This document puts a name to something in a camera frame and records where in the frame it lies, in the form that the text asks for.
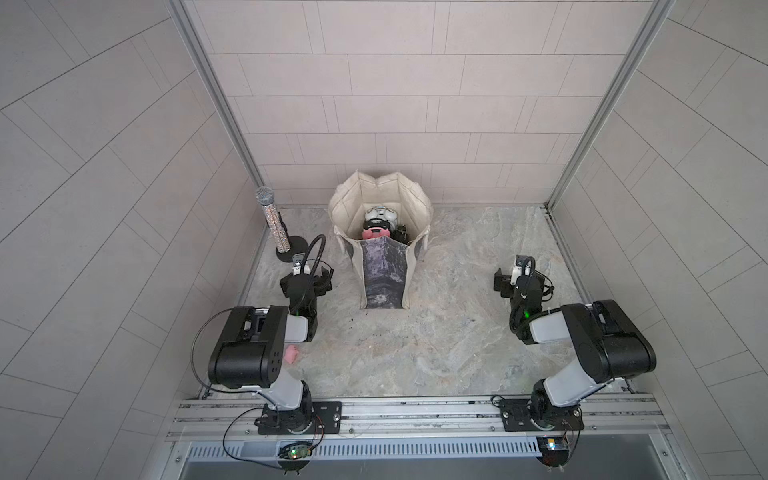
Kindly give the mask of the beige canvas tote bag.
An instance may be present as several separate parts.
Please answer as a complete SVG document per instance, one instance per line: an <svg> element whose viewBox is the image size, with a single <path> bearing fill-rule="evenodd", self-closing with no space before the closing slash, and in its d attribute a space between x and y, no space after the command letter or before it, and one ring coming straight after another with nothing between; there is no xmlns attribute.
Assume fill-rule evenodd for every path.
<svg viewBox="0 0 768 480"><path fill-rule="evenodd" d="M385 205L406 225L409 244L390 237L362 239L365 213ZM368 309L407 309L418 257L427 249L434 213L422 187L395 172L375 178L353 173L337 186L328 205L334 233L348 255L361 285L361 306Z"/></svg>

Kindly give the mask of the pink alarm clock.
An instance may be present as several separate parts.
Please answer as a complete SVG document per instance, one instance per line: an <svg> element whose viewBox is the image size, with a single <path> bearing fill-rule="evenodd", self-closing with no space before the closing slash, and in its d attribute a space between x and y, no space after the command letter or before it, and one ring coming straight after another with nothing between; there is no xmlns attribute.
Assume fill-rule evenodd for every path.
<svg viewBox="0 0 768 480"><path fill-rule="evenodd" d="M368 225L365 226L362 231L362 239L370 240L380 237L390 237L391 230L388 226L383 225Z"/></svg>

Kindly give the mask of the white twin-bell alarm clock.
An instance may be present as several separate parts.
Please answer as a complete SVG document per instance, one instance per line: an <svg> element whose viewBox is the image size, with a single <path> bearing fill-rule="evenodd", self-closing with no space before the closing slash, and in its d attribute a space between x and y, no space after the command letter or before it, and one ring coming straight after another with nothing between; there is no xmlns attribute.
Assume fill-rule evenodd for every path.
<svg viewBox="0 0 768 480"><path fill-rule="evenodd" d="M389 230L396 229L398 226L398 213L385 205L378 205L368 210L364 215L365 227L368 224L383 225L384 223L388 224Z"/></svg>

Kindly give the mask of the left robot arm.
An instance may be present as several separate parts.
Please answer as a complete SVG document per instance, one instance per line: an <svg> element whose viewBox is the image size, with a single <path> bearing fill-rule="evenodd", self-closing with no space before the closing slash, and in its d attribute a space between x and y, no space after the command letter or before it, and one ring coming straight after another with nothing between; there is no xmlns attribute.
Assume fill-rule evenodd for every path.
<svg viewBox="0 0 768 480"><path fill-rule="evenodd" d="M296 267L280 281L287 306L239 306L229 311L210 356L208 379L265 400L255 421L260 435L301 435L314 429L339 432L342 405L314 401L307 383L283 369L290 346L314 339L317 298L332 289L332 277L333 269L325 263L318 274Z"/></svg>

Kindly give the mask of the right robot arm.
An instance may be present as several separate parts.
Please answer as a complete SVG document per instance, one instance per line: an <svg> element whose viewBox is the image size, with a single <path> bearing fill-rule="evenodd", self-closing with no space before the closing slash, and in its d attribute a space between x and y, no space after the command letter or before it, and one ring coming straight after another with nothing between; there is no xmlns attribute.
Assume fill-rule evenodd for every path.
<svg viewBox="0 0 768 480"><path fill-rule="evenodd" d="M507 432L580 431L582 400L657 365L652 346L616 301L545 309L544 297L550 293L545 282L545 275L528 267L517 267L511 275L494 273L493 290L510 301L511 332L526 345L568 340L576 355L556 374L538 380L529 399L491 398Z"/></svg>

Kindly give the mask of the black alarm clock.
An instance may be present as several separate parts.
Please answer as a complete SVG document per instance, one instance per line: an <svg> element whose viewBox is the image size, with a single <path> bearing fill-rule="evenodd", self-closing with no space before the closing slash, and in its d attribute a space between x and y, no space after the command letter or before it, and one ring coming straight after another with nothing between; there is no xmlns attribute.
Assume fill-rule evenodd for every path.
<svg viewBox="0 0 768 480"><path fill-rule="evenodd" d="M390 238L399 243L408 245L410 240L407 226L404 224L398 225L394 230L391 231Z"/></svg>

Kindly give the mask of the glitter microphone on stand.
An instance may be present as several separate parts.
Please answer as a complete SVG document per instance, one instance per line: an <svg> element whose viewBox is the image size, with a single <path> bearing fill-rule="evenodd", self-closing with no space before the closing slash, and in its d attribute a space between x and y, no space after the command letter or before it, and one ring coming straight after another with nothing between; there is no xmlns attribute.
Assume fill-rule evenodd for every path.
<svg viewBox="0 0 768 480"><path fill-rule="evenodd" d="M307 241L301 236L290 235L275 204L274 191L266 186L258 187L255 192L256 199L262 207L264 216L275 241L275 254L279 260L291 263L293 257L305 254L308 249Z"/></svg>

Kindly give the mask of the small pink eraser piece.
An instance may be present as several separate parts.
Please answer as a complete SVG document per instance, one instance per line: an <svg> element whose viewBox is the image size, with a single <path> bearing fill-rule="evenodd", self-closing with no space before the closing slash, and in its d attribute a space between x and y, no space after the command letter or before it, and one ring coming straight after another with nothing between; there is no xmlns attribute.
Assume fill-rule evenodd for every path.
<svg viewBox="0 0 768 480"><path fill-rule="evenodd" d="M289 344L284 352L284 361L288 364L294 364L298 358L299 349L295 344Z"/></svg>

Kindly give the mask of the right circuit board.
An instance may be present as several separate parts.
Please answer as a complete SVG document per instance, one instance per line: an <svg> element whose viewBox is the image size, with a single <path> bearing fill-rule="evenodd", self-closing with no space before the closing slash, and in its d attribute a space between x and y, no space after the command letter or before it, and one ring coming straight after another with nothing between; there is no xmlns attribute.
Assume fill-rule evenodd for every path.
<svg viewBox="0 0 768 480"><path fill-rule="evenodd" d="M558 468L570 459L570 447L563 437L537 437L540 451L538 460L547 467Z"/></svg>

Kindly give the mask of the circuit board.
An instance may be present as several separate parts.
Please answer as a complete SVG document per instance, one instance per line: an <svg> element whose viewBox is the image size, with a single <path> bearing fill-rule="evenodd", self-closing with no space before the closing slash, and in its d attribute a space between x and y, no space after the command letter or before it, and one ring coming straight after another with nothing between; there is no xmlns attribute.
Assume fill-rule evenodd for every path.
<svg viewBox="0 0 768 480"><path fill-rule="evenodd" d="M307 442L295 442L282 446L278 457L286 461L299 461L309 458L313 453L313 445Z"/></svg>
<svg viewBox="0 0 768 480"><path fill-rule="evenodd" d="M570 447L563 437L537 437L540 451L538 460L547 467L558 468L570 459Z"/></svg>

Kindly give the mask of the left circuit board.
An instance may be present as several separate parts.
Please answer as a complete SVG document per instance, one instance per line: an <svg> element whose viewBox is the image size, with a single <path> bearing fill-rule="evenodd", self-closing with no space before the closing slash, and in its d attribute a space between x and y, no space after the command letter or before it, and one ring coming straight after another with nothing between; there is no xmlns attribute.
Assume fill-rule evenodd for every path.
<svg viewBox="0 0 768 480"><path fill-rule="evenodd" d="M309 458L313 453L313 445L307 442L295 442L282 446L278 457L286 461L299 461Z"/></svg>

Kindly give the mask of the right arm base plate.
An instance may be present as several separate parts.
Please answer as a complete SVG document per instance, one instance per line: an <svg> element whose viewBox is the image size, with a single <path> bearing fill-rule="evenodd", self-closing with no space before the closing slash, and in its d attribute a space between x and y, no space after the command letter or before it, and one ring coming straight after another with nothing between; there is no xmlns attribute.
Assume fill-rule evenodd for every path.
<svg viewBox="0 0 768 480"><path fill-rule="evenodd" d="M492 399L491 403L499 410L506 432L578 432L584 429L583 416L578 405L556 407L546 398L533 400L500 396Z"/></svg>

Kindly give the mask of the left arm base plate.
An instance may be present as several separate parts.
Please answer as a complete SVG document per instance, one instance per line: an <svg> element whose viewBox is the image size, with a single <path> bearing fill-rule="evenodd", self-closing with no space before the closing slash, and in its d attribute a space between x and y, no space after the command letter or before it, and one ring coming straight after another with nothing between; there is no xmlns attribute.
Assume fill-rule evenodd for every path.
<svg viewBox="0 0 768 480"><path fill-rule="evenodd" d="M254 424L259 435L338 434L342 408L340 401L313 401L290 411L265 406Z"/></svg>

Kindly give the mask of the aluminium mounting rail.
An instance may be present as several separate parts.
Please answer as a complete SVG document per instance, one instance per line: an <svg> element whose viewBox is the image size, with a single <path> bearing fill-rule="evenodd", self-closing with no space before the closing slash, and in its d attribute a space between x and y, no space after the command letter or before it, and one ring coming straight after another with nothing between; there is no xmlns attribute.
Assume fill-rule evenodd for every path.
<svg viewBox="0 0 768 480"><path fill-rule="evenodd" d="M310 426L297 434L262 435L256 419L257 399L190 400L179 404L161 436L166 441L346 440L374 438L458 438L668 433L670 427L651 394L597 394L581 402L579 420L550 431L530 420L515 419L488 395L455 397L340 398L341 412L324 423L325 432Z"/></svg>

